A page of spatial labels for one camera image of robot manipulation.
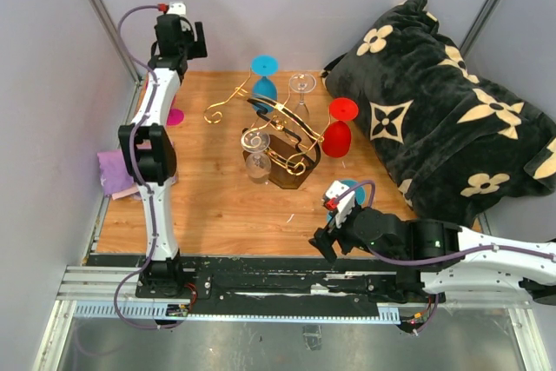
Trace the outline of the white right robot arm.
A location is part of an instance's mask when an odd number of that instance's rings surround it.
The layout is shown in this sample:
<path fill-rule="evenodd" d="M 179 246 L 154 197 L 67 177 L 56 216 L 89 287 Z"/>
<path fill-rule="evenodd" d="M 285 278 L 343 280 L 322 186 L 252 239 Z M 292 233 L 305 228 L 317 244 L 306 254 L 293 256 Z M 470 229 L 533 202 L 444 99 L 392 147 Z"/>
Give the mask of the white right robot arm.
<path fill-rule="evenodd" d="M 512 300 L 555 303 L 555 243 L 520 242 L 475 232 L 450 222 L 402 221 L 356 207 L 342 223 L 330 221 L 310 239 L 328 262 L 361 249 L 403 273 L 394 292 L 403 301 L 419 295 L 484 292 Z"/>

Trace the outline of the red plastic wine glass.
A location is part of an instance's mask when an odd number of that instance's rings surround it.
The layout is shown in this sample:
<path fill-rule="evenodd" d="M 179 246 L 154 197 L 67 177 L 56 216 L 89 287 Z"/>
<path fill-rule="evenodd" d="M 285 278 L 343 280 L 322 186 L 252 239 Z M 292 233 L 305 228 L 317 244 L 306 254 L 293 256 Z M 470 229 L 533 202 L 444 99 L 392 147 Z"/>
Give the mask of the red plastic wine glass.
<path fill-rule="evenodd" d="M 330 103 L 328 111 L 334 121 L 325 129 L 322 150 L 329 157 L 341 158 L 351 147 L 352 132 L 348 122 L 358 116 L 359 107 L 353 100 L 339 97 Z"/>

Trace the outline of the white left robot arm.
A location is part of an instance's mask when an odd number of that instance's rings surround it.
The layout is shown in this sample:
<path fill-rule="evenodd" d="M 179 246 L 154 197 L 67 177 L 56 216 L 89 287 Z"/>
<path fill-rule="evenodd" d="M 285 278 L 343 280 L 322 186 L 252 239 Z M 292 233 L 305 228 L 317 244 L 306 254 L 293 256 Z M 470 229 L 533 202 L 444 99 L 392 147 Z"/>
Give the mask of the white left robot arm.
<path fill-rule="evenodd" d="M 183 271 L 171 213 L 171 186 L 177 156 L 166 130 L 172 102 L 182 85 L 188 61 L 204 58 L 200 22 L 166 11 L 156 19 L 156 42 L 147 63 L 146 90 L 130 123 L 118 129 L 123 160 L 142 200 L 146 223 L 146 260 L 136 273 L 136 296 L 177 298 L 190 287 Z"/>

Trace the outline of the magenta plastic wine glass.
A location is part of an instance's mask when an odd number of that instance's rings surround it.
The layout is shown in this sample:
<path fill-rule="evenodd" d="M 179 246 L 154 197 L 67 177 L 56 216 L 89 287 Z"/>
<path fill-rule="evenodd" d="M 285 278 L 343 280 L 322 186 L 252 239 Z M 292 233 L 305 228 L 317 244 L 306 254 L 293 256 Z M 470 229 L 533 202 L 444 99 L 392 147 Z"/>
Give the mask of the magenta plastic wine glass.
<path fill-rule="evenodd" d="M 166 124 L 168 126 L 176 126 L 182 123 L 184 119 L 184 113 L 178 108 L 171 108 L 168 114 Z"/>

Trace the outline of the blue plastic wine glass front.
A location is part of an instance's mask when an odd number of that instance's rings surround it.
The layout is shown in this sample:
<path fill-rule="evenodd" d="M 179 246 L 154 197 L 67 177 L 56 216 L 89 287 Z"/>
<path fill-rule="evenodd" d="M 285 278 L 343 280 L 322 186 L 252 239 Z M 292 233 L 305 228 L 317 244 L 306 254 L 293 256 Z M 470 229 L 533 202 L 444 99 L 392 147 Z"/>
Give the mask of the blue plastic wine glass front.
<path fill-rule="evenodd" d="M 372 180 L 334 180 L 323 195 L 327 225 L 339 228 L 356 206 L 372 206 L 376 184 Z"/>

